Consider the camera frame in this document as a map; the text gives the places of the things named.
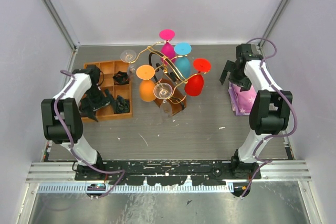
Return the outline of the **red wine glass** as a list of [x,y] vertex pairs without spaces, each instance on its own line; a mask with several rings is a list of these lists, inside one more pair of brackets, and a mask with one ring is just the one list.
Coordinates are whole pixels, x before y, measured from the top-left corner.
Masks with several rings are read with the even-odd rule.
[[199,58],[193,62],[193,66],[197,70],[197,73],[188,78],[184,91],[187,95],[196,97],[202,93],[204,86],[203,75],[211,70],[212,65],[208,60]]

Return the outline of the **blue wine glass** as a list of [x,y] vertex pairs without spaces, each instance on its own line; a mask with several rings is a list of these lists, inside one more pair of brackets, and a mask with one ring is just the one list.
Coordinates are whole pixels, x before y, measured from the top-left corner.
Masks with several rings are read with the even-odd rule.
[[174,51],[178,56],[182,56],[176,59],[175,66],[182,76],[187,79],[191,75],[191,64],[186,55],[192,51],[192,47],[186,42],[181,42],[175,45]]

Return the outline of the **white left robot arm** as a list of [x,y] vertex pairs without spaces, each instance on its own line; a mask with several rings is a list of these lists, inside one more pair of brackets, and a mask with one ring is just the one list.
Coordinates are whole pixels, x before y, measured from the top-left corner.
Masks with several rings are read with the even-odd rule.
[[60,72],[69,77],[69,82],[53,98],[41,102],[44,136],[67,149],[89,177],[99,180],[108,172],[99,152],[83,135],[81,115],[98,122],[96,112],[114,108],[115,99],[108,89],[100,88],[103,73],[96,65]]

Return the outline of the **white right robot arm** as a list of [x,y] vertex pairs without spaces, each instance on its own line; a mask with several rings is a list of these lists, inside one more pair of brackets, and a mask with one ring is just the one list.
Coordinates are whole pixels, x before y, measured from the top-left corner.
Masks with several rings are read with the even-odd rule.
[[[150,56],[158,56],[161,61],[152,65],[139,65],[140,53],[126,50],[121,53],[121,60],[128,64],[128,76],[140,78],[140,98],[145,102],[154,102],[162,110],[166,119],[171,119],[177,111],[183,110],[187,97],[197,97],[202,93],[204,77],[218,64],[206,58],[188,59],[191,45],[179,43],[172,46],[163,44],[161,50],[154,46],[146,48]],[[229,83],[239,90],[234,97],[253,90],[256,96],[249,99],[247,110],[236,108],[236,112],[249,114],[250,132],[243,145],[235,151],[230,161],[233,177],[241,179],[245,175],[255,175],[266,161],[259,154],[266,143],[274,137],[284,137],[290,116],[295,114],[292,93],[283,90],[275,83],[266,68],[266,58],[253,52],[251,42],[236,47],[235,61],[227,61],[220,77],[220,82]],[[210,94],[205,96],[204,113],[193,113],[183,118],[179,125],[163,123],[158,129],[146,125],[142,130],[146,134],[160,133],[160,143],[173,144],[178,157],[184,157],[195,143],[207,143],[205,136],[218,121],[220,105]]]

